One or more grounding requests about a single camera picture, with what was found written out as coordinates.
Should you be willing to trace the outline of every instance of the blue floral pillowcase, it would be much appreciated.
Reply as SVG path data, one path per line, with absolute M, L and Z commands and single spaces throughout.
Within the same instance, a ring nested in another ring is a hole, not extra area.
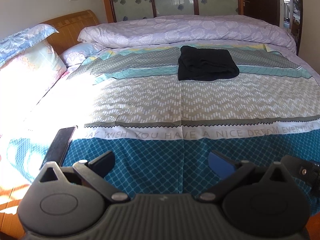
M 9 59 L 38 44 L 55 32 L 58 31 L 48 24 L 38 24 L 4 38 L 0 41 L 0 67 Z
M 64 51 L 60 58 L 67 67 L 81 64 L 88 57 L 102 51 L 106 47 L 97 42 L 80 43 Z

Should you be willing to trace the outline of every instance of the smartphone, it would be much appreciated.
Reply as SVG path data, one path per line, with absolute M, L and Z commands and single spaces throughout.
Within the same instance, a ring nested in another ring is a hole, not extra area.
M 66 158 L 66 154 L 69 150 L 72 142 L 72 135 L 76 130 L 76 126 L 60 129 L 57 135 L 53 139 L 45 157 L 41 164 L 40 169 L 46 162 L 54 161 L 61 166 Z

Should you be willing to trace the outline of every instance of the pillow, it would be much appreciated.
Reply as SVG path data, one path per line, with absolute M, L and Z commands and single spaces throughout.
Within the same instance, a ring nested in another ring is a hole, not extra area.
M 2 65 L 0 134 L 23 121 L 66 70 L 47 40 L 26 49 Z
M 87 57 L 105 48 L 97 42 L 79 43 L 63 52 L 60 58 L 67 67 L 70 67 L 82 63 Z
M 109 48 L 128 48 L 192 40 L 236 40 L 270 43 L 295 53 L 294 39 L 279 26 L 244 15 L 171 15 L 122 21 L 82 29 L 78 41 Z
M 55 28 L 48 24 L 38 24 L 4 38 L 0 41 L 0 67 L 10 58 L 57 32 Z

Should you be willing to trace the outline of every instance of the door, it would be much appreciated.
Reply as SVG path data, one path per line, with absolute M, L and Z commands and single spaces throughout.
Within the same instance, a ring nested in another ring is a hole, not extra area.
M 280 0 L 244 0 L 244 15 L 279 26 Z

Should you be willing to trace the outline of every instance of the teal diamond pattern fabric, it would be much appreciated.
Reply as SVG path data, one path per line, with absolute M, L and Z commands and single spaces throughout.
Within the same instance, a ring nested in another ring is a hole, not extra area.
M 191 193 L 198 195 L 220 181 L 208 166 L 213 149 L 239 161 L 268 166 L 290 154 L 320 161 L 320 130 L 308 133 L 211 140 L 142 141 L 137 139 L 78 139 L 72 142 L 64 166 L 79 159 L 92 160 L 107 150 L 116 155 L 116 165 L 106 180 L 133 197 L 136 193 Z M 310 187 L 297 180 L 313 214 L 320 211 Z

